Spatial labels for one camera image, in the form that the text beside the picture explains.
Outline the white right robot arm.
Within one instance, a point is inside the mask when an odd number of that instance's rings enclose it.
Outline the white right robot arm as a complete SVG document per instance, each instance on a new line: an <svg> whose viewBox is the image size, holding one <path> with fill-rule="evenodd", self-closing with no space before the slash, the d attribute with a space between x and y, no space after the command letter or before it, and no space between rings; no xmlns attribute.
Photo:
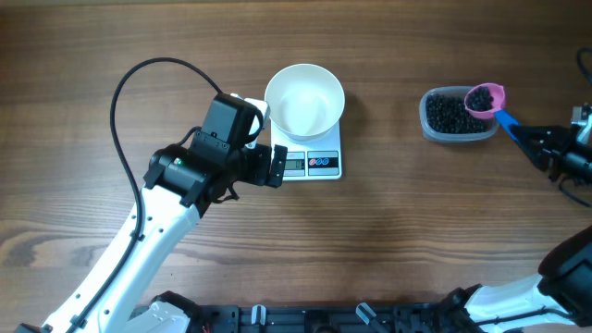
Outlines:
<svg viewBox="0 0 592 333"><path fill-rule="evenodd" d="M512 139L552 181L591 182L591 147L572 125L510 125ZM541 324L591 325L591 228L555 247L538 272L511 283L456 289L438 306L442 331L509 332Z"/></svg>

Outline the pink scoop with blue handle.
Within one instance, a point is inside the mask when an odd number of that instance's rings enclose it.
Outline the pink scoop with blue handle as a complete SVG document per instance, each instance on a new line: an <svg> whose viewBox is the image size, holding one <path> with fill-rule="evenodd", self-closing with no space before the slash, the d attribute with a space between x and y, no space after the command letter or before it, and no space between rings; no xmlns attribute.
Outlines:
<svg viewBox="0 0 592 333"><path fill-rule="evenodd" d="M518 142L512 128L518 127L520 123L505 110L505 105L505 89L497 83L476 85L464 97L464 107L472 117L482 120L496 119L510 138Z"/></svg>

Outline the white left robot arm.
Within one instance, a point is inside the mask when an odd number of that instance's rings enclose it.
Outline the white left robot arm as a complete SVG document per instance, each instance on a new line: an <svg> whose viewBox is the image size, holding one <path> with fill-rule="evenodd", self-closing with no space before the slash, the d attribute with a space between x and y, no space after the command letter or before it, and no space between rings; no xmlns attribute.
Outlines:
<svg viewBox="0 0 592 333"><path fill-rule="evenodd" d="M135 306L160 266L210 204L237 199L237 181L279 187L287 149L256 139L267 102L218 94L190 149L171 144L152 158L145 184L121 230L75 292L37 327L19 332L199 332L201 308L167 291L144 312Z"/></svg>

